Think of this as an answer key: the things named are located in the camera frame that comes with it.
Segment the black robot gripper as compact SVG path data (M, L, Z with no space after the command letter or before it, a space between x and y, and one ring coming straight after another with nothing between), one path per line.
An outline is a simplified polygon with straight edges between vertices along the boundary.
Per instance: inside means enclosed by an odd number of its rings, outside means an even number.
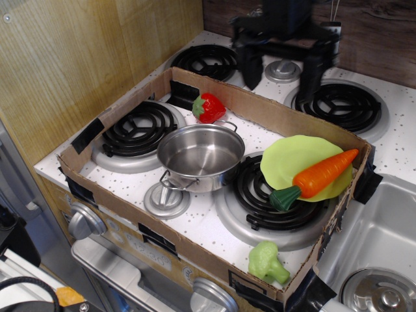
M262 1L256 16L237 16L233 47L245 85L254 90L261 82L263 55L304 62L296 104L309 103L320 88L328 62L337 59L339 35L312 20L311 1Z

